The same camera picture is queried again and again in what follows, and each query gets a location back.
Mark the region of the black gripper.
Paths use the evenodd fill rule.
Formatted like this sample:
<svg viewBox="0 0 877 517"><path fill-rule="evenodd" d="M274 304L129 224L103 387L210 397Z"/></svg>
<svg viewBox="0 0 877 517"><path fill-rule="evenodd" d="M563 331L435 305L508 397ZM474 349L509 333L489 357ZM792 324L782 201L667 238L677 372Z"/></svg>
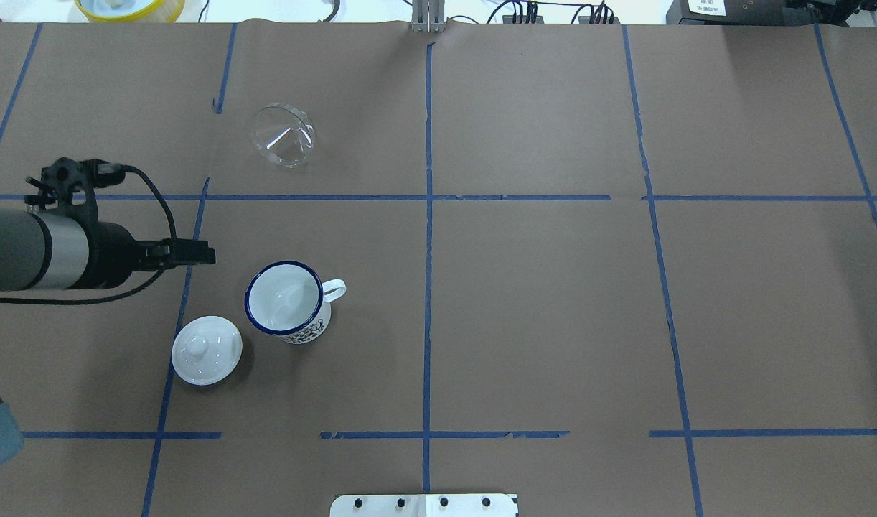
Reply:
<svg viewBox="0 0 877 517"><path fill-rule="evenodd" d="M115 288L134 272L158 272L217 262L215 249L205 240L137 240L117 223L94 223L87 228L87 233L89 289Z"/></svg>

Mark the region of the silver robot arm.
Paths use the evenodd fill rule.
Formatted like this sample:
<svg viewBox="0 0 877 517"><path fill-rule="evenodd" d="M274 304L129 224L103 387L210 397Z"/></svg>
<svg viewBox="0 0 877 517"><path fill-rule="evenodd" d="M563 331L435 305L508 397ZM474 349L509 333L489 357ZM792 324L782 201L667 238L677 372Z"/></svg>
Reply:
<svg viewBox="0 0 877 517"><path fill-rule="evenodd" d="M81 307L132 297L177 267L217 261L208 242L180 238L172 215L170 235L137 240L121 225L97 216L59 210L22 212L0 208L0 304ZM29 290L106 290L124 284L134 272L150 277L139 286L93 299L19 298Z"/></svg>

